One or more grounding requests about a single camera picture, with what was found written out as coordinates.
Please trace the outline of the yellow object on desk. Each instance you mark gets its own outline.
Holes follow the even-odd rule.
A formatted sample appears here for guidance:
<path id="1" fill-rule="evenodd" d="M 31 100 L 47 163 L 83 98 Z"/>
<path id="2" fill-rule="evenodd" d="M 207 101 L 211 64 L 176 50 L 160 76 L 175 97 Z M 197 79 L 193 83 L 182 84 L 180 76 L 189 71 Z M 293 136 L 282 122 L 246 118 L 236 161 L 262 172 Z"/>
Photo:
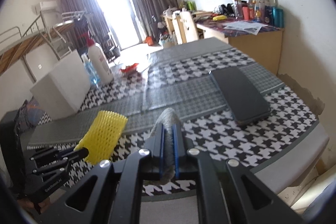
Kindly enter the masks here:
<path id="1" fill-rule="evenodd" d="M 217 15 L 213 17 L 213 21 L 220 21 L 220 20 L 226 20 L 227 16 L 226 15 Z"/>

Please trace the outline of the teal bottle on desk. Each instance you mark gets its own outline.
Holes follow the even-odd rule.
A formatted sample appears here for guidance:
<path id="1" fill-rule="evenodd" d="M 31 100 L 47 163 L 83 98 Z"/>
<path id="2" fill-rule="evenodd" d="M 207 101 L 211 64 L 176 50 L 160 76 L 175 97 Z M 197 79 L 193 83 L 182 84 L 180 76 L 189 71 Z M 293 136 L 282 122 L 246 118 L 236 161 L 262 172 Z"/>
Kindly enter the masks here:
<path id="1" fill-rule="evenodd" d="M 278 7 L 272 7 L 273 25 L 277 28 L 284 28 L 284 11 Z"/>

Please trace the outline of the clear bottle blue liquid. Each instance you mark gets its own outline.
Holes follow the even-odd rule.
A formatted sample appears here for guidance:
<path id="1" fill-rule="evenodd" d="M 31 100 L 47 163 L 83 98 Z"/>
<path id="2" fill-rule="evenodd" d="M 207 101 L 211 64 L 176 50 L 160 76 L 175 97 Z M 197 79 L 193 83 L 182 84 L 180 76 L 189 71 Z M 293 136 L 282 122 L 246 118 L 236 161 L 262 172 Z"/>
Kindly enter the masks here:
<path id="1" fill-rule="evenodd" d="M 98 86 L 100 83 L 100 78 L 95 70 L 95 68 L 93 67 L 91 61 L 88 59 L 88 56 L 83 53 L 81 55 L 81 59 L 84 63 L 84 67 L 88 73 L 88 76 L 90 78 L 90 82 L 93 86 Z"/>

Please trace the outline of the wooden smiley chair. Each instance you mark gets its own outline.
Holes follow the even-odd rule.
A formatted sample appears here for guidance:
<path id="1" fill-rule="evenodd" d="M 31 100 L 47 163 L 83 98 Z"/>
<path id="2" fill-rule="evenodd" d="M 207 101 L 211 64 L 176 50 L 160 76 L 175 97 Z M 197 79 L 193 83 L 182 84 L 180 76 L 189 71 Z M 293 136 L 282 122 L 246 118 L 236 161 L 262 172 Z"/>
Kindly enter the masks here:
<path id="1" fill-rule="evenodd" d="M 183 43 L 199 40 L 198 29 L 191 12 L 181 11 L 178 15 L 178 20 L 182 24 L 181 38 Z"/>

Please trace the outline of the red snack packet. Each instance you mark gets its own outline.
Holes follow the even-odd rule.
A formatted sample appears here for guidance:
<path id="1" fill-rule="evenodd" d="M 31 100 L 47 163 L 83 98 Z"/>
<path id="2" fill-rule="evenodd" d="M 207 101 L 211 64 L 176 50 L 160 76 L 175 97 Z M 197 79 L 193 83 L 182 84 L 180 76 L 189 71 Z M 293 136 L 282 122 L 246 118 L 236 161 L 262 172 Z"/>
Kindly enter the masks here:
<path id="1" fill-rule="evenodd" d="M 134 63 L 132 65 L 126 65 L 126 66 L 122 67 L 120 69 L 120 71 L 124 75 L 129 74 L 129 73 L 133 73 L 137 70 L 138 65 L 139 65 L 139 63 Z"/>

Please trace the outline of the yellow foam fruit net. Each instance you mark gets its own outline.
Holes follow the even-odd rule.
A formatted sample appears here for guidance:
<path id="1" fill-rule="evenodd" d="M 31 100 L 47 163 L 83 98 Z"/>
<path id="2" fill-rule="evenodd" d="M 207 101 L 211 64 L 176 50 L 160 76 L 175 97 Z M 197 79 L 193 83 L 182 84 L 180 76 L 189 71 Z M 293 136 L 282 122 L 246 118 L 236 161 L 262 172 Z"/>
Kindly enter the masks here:
<path id="1" fill-rule="evenodd" d="M 127 124 L 128 118 L 112 111 L 99 111 L 90 128 L 75 149 L 85 147 L 89 155 L 84 161 L 96 165 L 110 159 Z"/>

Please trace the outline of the grey sock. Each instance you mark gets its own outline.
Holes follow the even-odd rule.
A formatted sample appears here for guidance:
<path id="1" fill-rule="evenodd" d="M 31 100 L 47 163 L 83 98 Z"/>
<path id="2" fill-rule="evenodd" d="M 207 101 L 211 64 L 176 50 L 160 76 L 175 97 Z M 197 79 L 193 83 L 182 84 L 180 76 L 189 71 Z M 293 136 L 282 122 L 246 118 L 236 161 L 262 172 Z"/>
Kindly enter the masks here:
<path id="1" fill-rule="evenodd" d="M 174 143 L 173 143 L 173 125 L 181 125 L 181 121 L 173 108 L 166 108 L 156 120 L 150 137 L 156 135 L 156 130 L 162 124 L 165 129 L 164 135 L 164 149 L 163 149 L 163 175 L 159 181 L 152 181 L 154 185 L 165 185 L 170 182 L 175 175 L 175 161 L 174 161 Z"/>

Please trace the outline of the long wooden desk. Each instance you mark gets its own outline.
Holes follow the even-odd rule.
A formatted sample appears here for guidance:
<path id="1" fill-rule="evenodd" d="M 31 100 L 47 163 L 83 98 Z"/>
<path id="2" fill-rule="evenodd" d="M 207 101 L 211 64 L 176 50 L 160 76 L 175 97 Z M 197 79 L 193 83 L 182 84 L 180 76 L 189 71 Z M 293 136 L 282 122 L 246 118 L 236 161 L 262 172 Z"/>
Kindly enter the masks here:
<path id="1" fill-rule="evenodd" d="M 235 21 L 233 17 L 213 21 L 214 15 L 211 12 L 196 11 L 191 14 L 200 39 L 217 38 L 249 55 L 274 75 L 278 73 L 283 29 L 266 25 L 257 35 L 251 35 L 242 31 L 224 29 L 224 23 Z M 178 43 L 183 44 L 181 38 L 182 24 L 178 20 L 178 14 L 163 14 L 161 18 L 165 21 L 168 33 L 175 32 Z"/>

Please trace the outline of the metal bunk bed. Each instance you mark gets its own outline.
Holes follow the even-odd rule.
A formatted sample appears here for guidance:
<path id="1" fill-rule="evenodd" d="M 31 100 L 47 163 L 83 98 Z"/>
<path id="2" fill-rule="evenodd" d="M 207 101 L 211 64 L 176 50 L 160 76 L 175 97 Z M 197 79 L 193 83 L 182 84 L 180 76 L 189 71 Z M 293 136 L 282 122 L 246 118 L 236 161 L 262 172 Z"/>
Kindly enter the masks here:
<path id="1" fill-rule="evenodd" d="M 51 30 L 58 32 L 71 45 L 71 48 L 82 50 L 87 47 L 86 35 L 94 36 L 92 27 L 93 14 L 86 9 L 79 11 L 58 12 L 61 22 Z"/>
<path id="2" fill-rule="evenodd" d="M 37 47 L 47 45 L 57 60 L 72 52 L 72 44 L 66 40 L 65 34 L 74 27 L 75 21 L 57 10 L 53 12 L 62 19 L 60 23 L 48 26 L 45 12 L 41 11 L 25 32 L 21 32 L 18 26 L 14 26 L 1 33 L 1 44 L 19 36 L 17 41 L 1 49 L 1 74 L 20 60 L 29 71 L 29 76 L 35 80 L 36 77 L 27 63 L 27 55 L 30 52 Z"/>

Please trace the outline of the white bottle red pump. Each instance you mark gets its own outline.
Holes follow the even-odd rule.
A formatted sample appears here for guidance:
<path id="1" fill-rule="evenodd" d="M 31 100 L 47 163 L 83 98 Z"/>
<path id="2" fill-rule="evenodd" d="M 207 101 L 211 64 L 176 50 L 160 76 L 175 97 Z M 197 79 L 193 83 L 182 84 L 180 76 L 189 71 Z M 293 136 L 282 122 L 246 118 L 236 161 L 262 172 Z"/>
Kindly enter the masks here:
<path id="1" fill-rule="evenodd" d="M 89 32 L 84 32 L 80 38 L 85 38 L 88 47 L 88 57 L 95 68 L 101 83 L 107 85 L 113 80 L 113 73 L 108 65 L 108 61 L 104 55 L 101 46 L 96 43 L 89 35 Z"/>

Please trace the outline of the glass balcony door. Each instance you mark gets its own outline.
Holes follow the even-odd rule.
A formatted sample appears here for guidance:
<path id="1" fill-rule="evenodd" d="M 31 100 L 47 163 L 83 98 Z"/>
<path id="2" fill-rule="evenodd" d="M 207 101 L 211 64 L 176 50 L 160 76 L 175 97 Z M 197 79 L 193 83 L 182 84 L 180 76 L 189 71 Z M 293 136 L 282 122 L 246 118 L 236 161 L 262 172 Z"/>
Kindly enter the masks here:
<path id="1" fill-rule="evenodd" d="M 96 0 L 121 50 L 141 44 L 145 33 L 135 14 L 133 0 Z"/>

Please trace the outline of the blue orange quilt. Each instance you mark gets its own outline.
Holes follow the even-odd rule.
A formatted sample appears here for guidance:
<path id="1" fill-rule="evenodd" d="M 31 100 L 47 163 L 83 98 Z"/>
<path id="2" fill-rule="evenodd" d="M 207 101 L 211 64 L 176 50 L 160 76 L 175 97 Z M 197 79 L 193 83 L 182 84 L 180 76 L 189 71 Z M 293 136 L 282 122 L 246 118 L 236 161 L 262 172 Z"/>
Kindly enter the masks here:
<path id="1" fill-rule="evenodd" d="M 45 114 L 46 112 L 34 97 L 29 101 L 25 100 L 17 113 L 15 132 L 21 135 L 22 133 L 37 127 Z"/>

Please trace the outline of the dark green phone case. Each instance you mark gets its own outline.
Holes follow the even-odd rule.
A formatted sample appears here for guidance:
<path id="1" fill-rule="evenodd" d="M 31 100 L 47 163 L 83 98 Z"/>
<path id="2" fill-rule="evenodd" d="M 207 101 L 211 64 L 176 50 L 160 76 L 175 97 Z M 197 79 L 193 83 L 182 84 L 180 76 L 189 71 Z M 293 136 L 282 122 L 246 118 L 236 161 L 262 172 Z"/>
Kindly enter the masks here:
<path id="1" fill-rule="evenodd" d="M 237 125 L 246 126 L 270 116 L 270 104 L 240 69 L 217 69 L 210 71 L 210 76 Z"/>

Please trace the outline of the near metal bunk bed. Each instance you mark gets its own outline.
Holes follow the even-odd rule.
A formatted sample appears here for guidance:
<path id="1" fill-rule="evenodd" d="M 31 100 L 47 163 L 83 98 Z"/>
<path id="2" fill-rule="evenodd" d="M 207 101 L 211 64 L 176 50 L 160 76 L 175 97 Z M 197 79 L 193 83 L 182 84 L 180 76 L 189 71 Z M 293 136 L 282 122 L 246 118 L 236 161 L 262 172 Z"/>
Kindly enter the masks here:
<path id="1" fill-rule="evenodd" d="M 27 63 L 27 55 L 30 52 L 37 47 L 47 45 L 57 60 L 72 52 L 72 44 L 66 40 L 65 34 L 74 27 L 75 21 L 57 10 L 53 12 L 62 19 L 60 23 L 48 26 L 45 12 L 41 11 L 25 32 L 21 32 L 18 26 L 14 26 L 1 33 L 1 44 L 19 36 L 17 41 L 1 49 L 1 74 L 20 60 L 29 71 L 29 76 L 35 80 L 36 77 Z"/>

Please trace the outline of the printed papers on desk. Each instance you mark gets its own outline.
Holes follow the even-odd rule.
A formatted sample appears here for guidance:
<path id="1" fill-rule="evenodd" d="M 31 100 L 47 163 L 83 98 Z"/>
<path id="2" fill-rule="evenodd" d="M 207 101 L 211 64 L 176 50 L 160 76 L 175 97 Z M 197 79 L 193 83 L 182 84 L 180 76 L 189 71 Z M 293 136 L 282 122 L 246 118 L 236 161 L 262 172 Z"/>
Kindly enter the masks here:
<path id="1" fill-rule="evenodd" d="M 251 35 L 257 35 L 259 31 L 266 27 L 266 24 L 262 24 L 259 22 L 249 22 L 249 21 L 234 21 L 234 22 L 227 22 L 223 24 L 224 29 L 228 30 L 237 30 L 246 32 Z"/>

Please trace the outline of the houndstooth table cloth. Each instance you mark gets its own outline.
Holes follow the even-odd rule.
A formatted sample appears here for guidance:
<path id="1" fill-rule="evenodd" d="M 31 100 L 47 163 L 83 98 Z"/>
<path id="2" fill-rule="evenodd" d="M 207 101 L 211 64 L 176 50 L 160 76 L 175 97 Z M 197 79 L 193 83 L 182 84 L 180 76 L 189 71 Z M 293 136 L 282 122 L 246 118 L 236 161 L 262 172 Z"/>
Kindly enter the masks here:
<path id="1" fill-rule="evenodd" d="M 239 127 L 210 71 L 237 67 L 269 102 L 267 119 Z M 329 137 L 301 98 L 273 73 L 238 49 L 211 38 L 151 54 L 145 71 L 92 89 L 80 110 L 53 121 L 43 116 L 29 149 L 68 148 L 87 132 L 100 110 L 128 118 L 113 160 L 141 147 L 159 115 L 173 108 L 185 135 L 215 160 L 234 158 L 279 193 L 315 165 Z"/>

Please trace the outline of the white styrofoam box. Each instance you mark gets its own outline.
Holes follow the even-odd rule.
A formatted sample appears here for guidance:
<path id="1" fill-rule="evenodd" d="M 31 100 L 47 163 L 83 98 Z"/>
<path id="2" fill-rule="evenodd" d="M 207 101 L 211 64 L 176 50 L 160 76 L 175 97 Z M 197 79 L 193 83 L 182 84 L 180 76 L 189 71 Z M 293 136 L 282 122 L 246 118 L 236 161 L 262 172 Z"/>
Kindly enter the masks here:
<path id="1" fill-rule="evenodd" d="M 61 59 L 30 89 L 42 110 L 53 120 L 74 115 L 80 109 L 91 82 L 77 51 Z"/>

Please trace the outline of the orange object on floor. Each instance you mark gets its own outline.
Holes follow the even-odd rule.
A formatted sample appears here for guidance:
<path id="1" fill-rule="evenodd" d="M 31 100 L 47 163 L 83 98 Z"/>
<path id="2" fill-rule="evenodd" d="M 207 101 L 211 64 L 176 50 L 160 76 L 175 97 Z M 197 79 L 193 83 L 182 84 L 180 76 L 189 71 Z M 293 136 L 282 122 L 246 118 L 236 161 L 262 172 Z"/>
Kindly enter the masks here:
<path id="1" fill-rule="evenodd" d="M 151 36 L 147 36 L 145 41 L 146 41 L 148 46 L 154 46 L 155 45 L 155 42 L 154 42 L 154 40 Z"/>

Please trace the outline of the far metal bunk bed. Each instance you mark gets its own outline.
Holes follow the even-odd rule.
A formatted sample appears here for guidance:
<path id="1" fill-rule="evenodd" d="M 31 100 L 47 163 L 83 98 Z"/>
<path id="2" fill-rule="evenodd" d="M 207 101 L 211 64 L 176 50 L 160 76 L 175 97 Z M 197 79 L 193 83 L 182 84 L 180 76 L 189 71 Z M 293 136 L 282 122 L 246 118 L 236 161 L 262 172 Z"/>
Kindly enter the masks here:
<path id="1" fill-rule="evenodd" d="M 94 36 L 92 27 L 93 14 L 86 9 L 79 11 L 58 12 L 61 22 L 51 30 L 58 32 L 71 45 L 71 48 L 82 50 L 87 47 L 86 35 Z"/>

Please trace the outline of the black folding chair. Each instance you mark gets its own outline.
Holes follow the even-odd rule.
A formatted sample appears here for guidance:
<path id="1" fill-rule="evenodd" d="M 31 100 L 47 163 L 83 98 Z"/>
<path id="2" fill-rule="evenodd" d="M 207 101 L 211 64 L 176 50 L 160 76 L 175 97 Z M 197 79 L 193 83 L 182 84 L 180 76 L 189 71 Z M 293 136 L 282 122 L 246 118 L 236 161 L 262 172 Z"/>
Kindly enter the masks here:
<path id="1" fill-rule="evenodd" d="M 116 58 L 121 56 L 120 48 L 114 42 L 112 36 L 107 34 L 102 43 L 102 50 L 105 54 L 106 59 L 111 62 L 114 61 Z"/>

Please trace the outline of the left brown curtain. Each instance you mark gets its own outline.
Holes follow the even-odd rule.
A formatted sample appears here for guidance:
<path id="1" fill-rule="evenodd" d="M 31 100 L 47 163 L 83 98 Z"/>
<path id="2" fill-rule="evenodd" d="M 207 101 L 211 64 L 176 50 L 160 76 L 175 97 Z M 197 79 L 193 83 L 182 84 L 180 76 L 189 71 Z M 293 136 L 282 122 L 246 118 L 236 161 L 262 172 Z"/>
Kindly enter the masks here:
<path id="1" fill-rule="evenodd" d="M 60 0 L 63 12 L 86 11 L 92 15 L 91 26 L 94 39 L 97 43 L 102 43 L 108 35 L 109 27 L 104 18 L 103 12 L 96 0 Z"/>

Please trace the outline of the white air conditioner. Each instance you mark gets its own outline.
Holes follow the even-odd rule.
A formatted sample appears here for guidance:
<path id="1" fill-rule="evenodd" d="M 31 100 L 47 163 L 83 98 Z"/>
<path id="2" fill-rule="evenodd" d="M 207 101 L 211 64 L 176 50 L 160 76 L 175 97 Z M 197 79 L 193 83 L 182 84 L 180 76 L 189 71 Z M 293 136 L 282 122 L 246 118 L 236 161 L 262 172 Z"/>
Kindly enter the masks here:
<path id="1" fill-rule="evenodd" d="M 44 11 L 51 11 L 51 10 L 55 10 L 58 8 L 58 4 L 56 1 L 44 1 L 44 2 L 39 2 L 38 4 L 36 4 L 34 6 L 35 9 L 35 13 L 37 15 L 40 14 L 40 12 L 44 12 Z"/>

